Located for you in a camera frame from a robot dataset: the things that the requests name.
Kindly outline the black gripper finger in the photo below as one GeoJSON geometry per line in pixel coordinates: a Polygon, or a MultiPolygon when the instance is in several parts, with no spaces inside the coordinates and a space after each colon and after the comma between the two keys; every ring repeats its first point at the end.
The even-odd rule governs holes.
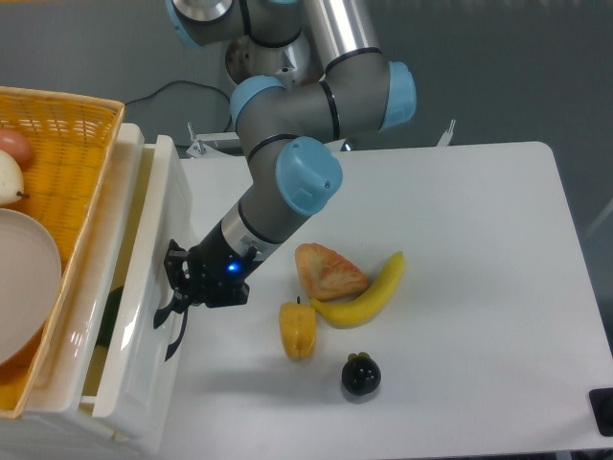
{"type": "Polygon", "coordinates": [[[175,292],[172,297],[172,310],[175,312],[184,312],[192,304],[192,299],[189,295],[175,292]]]}

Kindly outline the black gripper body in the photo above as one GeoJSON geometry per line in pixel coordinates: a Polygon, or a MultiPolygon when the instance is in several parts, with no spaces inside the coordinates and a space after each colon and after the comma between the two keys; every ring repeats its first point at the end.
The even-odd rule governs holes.
{"type": "Polygon", "coordinates": [[[189,295],[191,306],[231,307],[247,303],[249,286],[245,279],[257,268],[256,256],[254,244],[242,254],[233,249],[217,224],[203,241],[189,249],[171,240],[164,268],[173,293],[189,295]]]}

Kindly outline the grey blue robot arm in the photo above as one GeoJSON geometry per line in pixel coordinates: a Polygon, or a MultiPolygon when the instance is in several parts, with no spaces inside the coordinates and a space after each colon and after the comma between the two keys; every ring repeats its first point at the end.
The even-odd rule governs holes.
{"type": "Polygon", "coordinates": [[[247,301],[247,277],[320,212],[343,174],[329,143],[408,122],[417,106],[407,66],[382,54],[362,1],[171,1],[175,30],[202,46],[245,36],[283,50],[310,27],[323,77],[291,86],[265,74],[241,82],[230,112],[252,185],[197,246],[171,243],[168,309],[247,301]]]}

